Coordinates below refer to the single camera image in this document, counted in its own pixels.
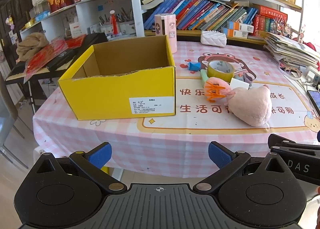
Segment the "pink heart plush toy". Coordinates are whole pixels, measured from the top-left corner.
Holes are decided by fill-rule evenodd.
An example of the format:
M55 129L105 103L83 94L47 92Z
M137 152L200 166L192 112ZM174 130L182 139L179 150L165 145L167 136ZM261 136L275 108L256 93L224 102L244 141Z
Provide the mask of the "pink heart plush toy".
M237 87L226 97L228 109L252 127L262 127L272 114L271 91L268 85L245 89Z

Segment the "yellow tape roll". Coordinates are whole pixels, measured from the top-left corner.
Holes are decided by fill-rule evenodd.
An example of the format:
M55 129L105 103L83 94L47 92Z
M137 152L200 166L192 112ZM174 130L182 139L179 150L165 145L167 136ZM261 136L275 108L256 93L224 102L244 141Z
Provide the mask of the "yellow tape roll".
M209 78L219 78L227 83L231 82L234 72L234 66L223 60L210 61L207 66L207 75Z

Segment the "blue candy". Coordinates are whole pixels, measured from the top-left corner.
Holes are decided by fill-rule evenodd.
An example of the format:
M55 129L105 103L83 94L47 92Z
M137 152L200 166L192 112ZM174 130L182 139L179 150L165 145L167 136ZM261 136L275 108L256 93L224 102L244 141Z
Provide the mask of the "blue candy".
M193 72L198 72L201 69L201 63L199 62L189 62L188 63L188 70Z

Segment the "white power adapter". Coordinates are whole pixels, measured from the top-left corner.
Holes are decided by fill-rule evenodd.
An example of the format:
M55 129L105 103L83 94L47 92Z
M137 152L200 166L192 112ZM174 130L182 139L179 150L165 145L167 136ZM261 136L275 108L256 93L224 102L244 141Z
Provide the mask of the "white power adapter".
M230 87L231 89L236 89L236 88L244 88L246 90L249 89L249 83L246 83L242 80L238 80L238 79L235 79L235 78L232 78L231 79L231 82L230 82Z

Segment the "purple grey toy car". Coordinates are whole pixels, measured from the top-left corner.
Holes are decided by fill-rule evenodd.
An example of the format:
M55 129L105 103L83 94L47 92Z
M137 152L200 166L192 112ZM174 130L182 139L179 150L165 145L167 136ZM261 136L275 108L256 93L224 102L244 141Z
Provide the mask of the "purple grey toy car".
M234 75L234 78L240 81L248 83L249 87L252 86L253 81L256 79L256 75L250 72L238 72Z

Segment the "mint green small device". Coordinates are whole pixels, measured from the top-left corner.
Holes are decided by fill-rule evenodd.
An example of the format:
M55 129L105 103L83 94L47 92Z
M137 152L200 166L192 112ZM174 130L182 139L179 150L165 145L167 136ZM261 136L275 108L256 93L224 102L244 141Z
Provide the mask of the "mint green small device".
M204 87L206 81L209 79L209 77L207 75L207 70L201 69L200 70L200 75L201 75L201 83L202 83L202 86Z

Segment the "black smartphone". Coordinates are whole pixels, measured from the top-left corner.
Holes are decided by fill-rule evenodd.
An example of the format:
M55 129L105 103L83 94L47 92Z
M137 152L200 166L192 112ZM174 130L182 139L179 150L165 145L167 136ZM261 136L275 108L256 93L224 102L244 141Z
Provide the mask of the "black smartphone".
M315 111L318 113L318 115L320 115L320 93L318 91L311 90L308 90L306 93L310 98Z

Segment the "yellow cardboard box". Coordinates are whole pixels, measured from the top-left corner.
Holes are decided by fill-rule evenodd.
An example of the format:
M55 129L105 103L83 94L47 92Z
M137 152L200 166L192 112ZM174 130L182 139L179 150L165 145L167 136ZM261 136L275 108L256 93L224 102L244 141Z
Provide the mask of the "yellow cardboard box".
M165 35L92 45L58 83L80 121L176 113L176 67Z

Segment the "stack of magazines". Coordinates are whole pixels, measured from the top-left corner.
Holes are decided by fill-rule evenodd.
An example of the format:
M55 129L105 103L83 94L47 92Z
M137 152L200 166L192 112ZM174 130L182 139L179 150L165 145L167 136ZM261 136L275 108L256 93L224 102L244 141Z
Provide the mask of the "stack of magazines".
M264 48L273 55L276 61L294 67L312 66L319 71L319 53L309 46L273 33L267 33L264 40Z

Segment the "red packaging sheets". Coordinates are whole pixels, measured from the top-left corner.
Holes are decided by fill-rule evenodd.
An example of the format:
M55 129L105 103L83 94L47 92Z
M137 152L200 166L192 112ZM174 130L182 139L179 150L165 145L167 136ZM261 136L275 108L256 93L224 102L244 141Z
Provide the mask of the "red packaging sheets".
M46 66L50 61L56 58L67 50L80 48L85 40L86 35L83 34L76 38L68 40L56 39L51 44L42 48L25 65L24 83L26 83L33 75L35 75L41 68Z

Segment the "white quilted pouch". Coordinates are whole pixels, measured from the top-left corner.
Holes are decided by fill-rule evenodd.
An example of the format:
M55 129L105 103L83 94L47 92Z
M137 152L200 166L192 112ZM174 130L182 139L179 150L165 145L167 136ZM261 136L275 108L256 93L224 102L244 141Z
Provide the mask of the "white quilted pouch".
M225 33L217 31L201 31L200 42L203 45L225 47L227 45L227 37Z

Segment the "orange white box upper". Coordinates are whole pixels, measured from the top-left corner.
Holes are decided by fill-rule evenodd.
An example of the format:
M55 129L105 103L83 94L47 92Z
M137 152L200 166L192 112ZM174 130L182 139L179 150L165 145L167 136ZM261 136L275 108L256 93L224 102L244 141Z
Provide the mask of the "orange white box upper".
M239 23L239 22L228 21L227 28L233 29L233 30L238 30L238 31L243 31L243 32L247 32L247 33L254 32L254 27L252 25L243 24L243 23Z

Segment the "red tassel ornament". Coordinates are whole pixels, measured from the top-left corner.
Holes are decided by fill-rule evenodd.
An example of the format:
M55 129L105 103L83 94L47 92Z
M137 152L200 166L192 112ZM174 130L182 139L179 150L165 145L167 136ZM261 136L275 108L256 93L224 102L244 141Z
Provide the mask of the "red tassel ornament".
M113 35L117 35L118 34L118 27L117 27L115 10L110 11L110 23L112 25Z

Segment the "row of books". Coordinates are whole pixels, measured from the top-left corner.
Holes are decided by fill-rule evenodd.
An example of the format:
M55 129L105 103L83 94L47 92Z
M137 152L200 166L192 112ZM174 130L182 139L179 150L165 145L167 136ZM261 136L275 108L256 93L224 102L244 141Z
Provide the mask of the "row of books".
M181 31L222 31L244 24L252 35L259 31L283 33L288 18L279 10L239 1L229 5L216 0L163 0L144 20L144 29L158 31L156 16L160 14L173 15L175 19L170 25Z

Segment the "pink cartoon humidifier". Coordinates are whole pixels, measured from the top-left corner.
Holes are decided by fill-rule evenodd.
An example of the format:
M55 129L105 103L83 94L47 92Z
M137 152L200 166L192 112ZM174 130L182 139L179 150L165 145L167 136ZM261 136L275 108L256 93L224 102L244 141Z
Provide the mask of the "pink cartoon humidifier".
M163 13L155 15L156 35L166 35L169 40L171 53L177 52L177 31L176 15L173 13Z

